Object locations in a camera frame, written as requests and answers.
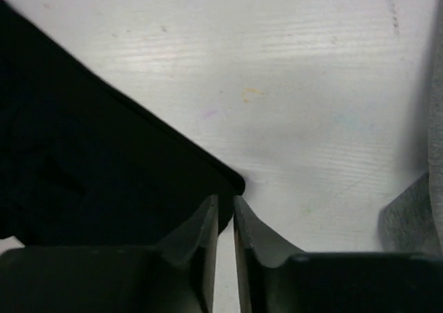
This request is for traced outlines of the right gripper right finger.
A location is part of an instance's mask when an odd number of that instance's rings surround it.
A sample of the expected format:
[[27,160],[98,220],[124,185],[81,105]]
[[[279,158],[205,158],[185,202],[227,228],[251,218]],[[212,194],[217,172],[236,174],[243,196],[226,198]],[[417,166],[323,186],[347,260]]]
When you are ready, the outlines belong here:
[[303,251],[234,200],[242,312],[441,312],[442,259]]

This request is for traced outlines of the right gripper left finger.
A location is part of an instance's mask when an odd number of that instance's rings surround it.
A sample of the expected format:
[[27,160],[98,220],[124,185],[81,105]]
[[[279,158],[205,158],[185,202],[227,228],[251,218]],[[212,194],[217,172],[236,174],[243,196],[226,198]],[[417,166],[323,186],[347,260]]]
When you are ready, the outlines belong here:
[[2,312],[211,312],[218,201],[153,246],[24,247],[1,255]]

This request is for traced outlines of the black underwear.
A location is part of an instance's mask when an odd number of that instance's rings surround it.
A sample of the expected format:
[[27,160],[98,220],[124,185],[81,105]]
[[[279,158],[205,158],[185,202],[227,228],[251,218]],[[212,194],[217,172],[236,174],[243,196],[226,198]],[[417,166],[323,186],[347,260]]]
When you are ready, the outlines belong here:
[[155,244],[244,179],[1,3],[1,237]]

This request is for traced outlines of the grey and cream underwear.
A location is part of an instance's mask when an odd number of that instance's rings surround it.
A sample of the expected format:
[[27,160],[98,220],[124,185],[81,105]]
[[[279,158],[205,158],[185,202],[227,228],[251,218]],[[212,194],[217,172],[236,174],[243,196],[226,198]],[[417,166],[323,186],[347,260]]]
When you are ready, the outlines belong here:
[[442,255],[442,0],[428,0],[426,53],[419,64],[422,79],[413,101],[414,117],[407,163],[421,170],[405,190],[385,205],[377,220],[377,239],[385,252],[418,251]]

